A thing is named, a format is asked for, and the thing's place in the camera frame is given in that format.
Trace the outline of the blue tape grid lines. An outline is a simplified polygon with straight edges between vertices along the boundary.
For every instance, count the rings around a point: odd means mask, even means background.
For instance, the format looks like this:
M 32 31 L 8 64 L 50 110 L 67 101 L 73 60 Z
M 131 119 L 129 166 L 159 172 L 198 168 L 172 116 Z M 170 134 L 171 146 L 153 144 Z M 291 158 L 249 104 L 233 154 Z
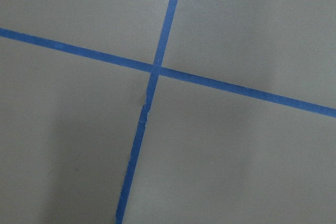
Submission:
M 335 109 L 319 104 L 314 104 L 306 101 L 301 101 L 281 95 L 260 91 L 248 87 L 239 86 L 232 83 L 222 82 L 219 80 L 198 76 L 195 74 L 173 70 L 162 66 L 166 46 L 169 40 L 169 35 L 174 19 L 175 10 L 178 0 L 169 0 L 167 5 L 164 22 L 160 32 L 160 38 L 158 41 L 155 57 L 152 64 L 120 57 L 105 52 L 91 50 L 67 44 L 60 41 L 55 41 L 43 37 L 38 37 L 30 34 L 20 33 L 14 30 L 1 28 L 1 37 L 21 41 L 24 43 L 49 48 L 52 50 L 62 51 L 69 54 L 82 56 L 98 61 L 108 62 L 113 65 L 127 67 L 130 69 L 140 70 L 142 72 L 148 72 L 150 74 L 148 85 L 145 93 L 145 102 L 142 106 L 140 117 L 138 120 L 135 137 L 132 143 L 130 152 L 130 158 L 127 165 L 127 170 L 123 179 L 122 189 L 118 200 L 118 206 L 115 213 L 115 222 L 122 223 L 125 210 L 128 203 L 129 193 L 131 191 L 133 176 L 138 162 L 138 157 L 141 150 L 141 145 L 146 130 L 146 124 L 148 116 L 151 110 L 155 89 L 157 87 L 157 81 L 160 76 L 168 77 L 175 80 L 181 80 L 197 85 L 214 88 L 230 93 L 243 95 L 246 97 L 264 100 L 267 102 L 288 106 L 291 108 L 304 110 L 316 114 L 321 114 L 329 117 L 335 117 Z

